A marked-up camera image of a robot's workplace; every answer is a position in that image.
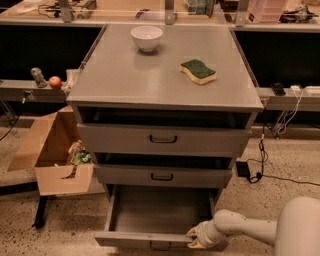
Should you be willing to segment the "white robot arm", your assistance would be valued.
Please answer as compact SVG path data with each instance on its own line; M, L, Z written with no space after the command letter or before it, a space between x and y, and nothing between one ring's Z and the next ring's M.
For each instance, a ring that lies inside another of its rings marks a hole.
M297 197L285 204L276 221L251 219L219 210L192 227L192 249L208 249L231 236L245 235L274 247L274 256L320 256L320 200Z

